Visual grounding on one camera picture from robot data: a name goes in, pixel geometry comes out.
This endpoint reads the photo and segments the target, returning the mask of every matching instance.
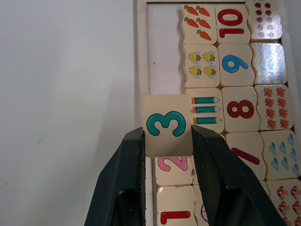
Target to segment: mushroom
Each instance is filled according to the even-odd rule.
[[[301,190],[298,190],[298,187],[297,187],[297,186],[294,186],[294,187],[291,189],[291,195],[292,195],[295,199],[298,199],[300,194],[301,194]]]
[[[297,217],[297,219],[295,220],[295,226],[300,226],[300,222],[301,222],[301,217]]]
[[[295,211],[296,214],[300,214],[299,211],[301,210],[300,202],[296,201],[293,205],[293,210]]]
[[[284,220],[284,222],[286,223],[287,226],[292,226],[292,223],[290,221],[288,221],[287,217],[283,218],[283,220]]]
[[[277,190],[277,195],[279,196],[279,198],[281,200],[283,200],[285,198],[285,195],[287,195],[288,192],[286,190],[284,190],[284,187],[281,186],[278,190]]]
[[[290,207],[286,205],[285,201],[283,201],[279,206],[278,206],[278,210],[280,211],[280,213],[285,216],[286,212],[288,210],[290,210]]]

